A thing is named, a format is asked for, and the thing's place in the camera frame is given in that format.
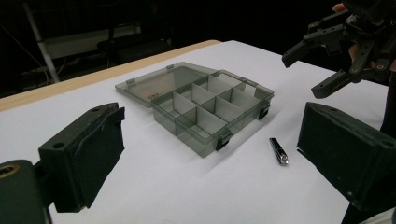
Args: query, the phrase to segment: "box lid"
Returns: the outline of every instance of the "box lid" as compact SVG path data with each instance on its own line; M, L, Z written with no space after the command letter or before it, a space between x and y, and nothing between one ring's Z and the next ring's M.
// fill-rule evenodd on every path
M192 63L175 63L142 77L128 79L116 85L116 90L151 108L152 99L215 72L217 70Z

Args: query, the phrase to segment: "white tabletop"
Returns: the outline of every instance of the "white tabletop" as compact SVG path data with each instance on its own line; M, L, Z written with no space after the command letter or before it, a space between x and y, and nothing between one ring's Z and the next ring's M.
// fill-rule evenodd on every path
M115 85L173 63L224 69L275 92L269 113L253 120L219 152L201 158L157 123L151 109L116 92ZM311 88L334 71L228 41L0 113L0 162L39 161L37 149L87 110L112 102L125 107L125 150L90 209L58 214L70 223L341 223L348 201L297 152L306 102L336 107L379 129L387 88L349 84L326 99ZM279 166L269 138L288 153Z

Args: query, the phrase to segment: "human hand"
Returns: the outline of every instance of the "human hand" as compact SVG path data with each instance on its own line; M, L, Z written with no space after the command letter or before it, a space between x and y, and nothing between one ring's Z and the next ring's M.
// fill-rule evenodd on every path
M340 12L345 9L347 9L347 8L343 3L335 4L334 7L332 7L332 10L334 12ZM349 48L348 52L349 52L350 59L352 60L352 63L355 62L355 59L359 53L359 46L357 44L352 45L352 47ZM372 67L374 67L375 62L370 61L370 65ZM392 72L396 72L396 60L394 60L393 63L390 65L389 70Z

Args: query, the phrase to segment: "transparent plastic box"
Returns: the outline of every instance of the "transparent plastic box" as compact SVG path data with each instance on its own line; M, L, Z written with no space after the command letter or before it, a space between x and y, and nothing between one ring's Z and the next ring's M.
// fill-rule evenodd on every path
M184 62L126 80L116 90L152 107L154 119L203 158L265 117L274 97L244 77Z

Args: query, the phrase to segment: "cable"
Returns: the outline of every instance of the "cable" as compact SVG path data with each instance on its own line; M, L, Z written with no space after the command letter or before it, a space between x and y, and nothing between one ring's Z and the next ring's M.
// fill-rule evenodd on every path
M50 79L49 79L49 75L46 72L46 69L44 68L44 66L38 61L38 59L35 58L35 56L33 56L29 50L27 50L22 44L21 42L3 25L0 23L0 26L3 28L3 30L9 35L11 36L11 38L18 44L18 46L20 46L37 64L38 66L40 66L40 68L43 70L44 75L46 76L46 83L45 85L48 85L50 83Z
M59 6L59 10L61 11L62 23L64 24L64 34L65 34L65 35L68 35L69 32L68 32L68 30L67 30L66 19L64 18L64 9L63 9L63 7L62 7L60 1L58 1L58 6ZM58 70L58 72L57 72L58 75L59 75L59 74L62 72L62 70L64 69L64 66L66 65L66 61L67 61L67 56L64 57L64 63L62 64L61 68Z

